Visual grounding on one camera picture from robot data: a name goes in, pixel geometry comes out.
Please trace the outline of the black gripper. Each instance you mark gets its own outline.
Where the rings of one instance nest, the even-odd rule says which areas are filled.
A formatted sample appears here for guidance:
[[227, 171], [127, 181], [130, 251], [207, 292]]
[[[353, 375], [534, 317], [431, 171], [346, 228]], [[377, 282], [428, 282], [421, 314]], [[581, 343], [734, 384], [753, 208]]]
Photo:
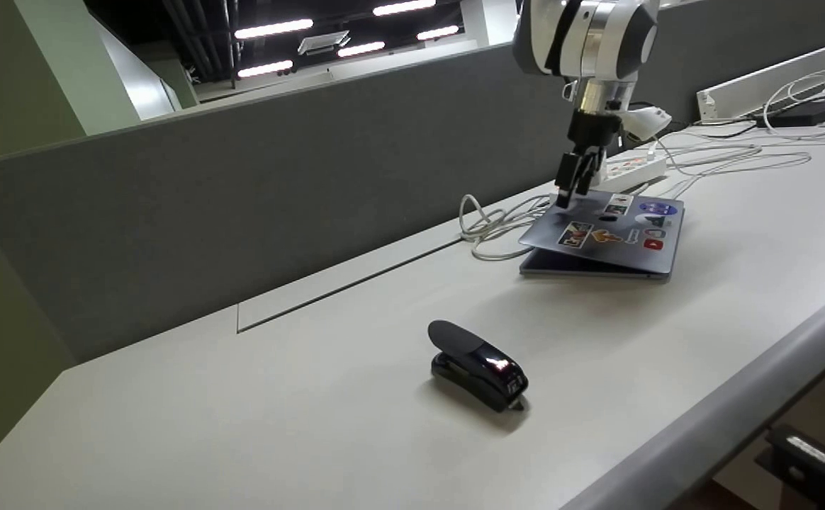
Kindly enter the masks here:
[[595, 177], [595, 156], [604, 153], [619, 136], [621, 120], [616, 113], [584, 113], [575, 110], [568, 129], [570, 153], [563, 153], [557, 171], [557, 208], [568, 211], [570, 197], [584, 197]]

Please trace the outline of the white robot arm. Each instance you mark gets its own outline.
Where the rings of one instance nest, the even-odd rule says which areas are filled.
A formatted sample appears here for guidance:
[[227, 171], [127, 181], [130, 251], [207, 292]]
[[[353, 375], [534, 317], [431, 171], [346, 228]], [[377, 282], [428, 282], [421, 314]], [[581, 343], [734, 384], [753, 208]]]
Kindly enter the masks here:
[[560, 76], [574, 105], [560, 171], [560, 208], [587, 197], [619, 136], [650, 143], [673, 116], [633, 105], [639, 74], [659, 37], [662, 0], [520, 0], [517, 61], [529, 74]]

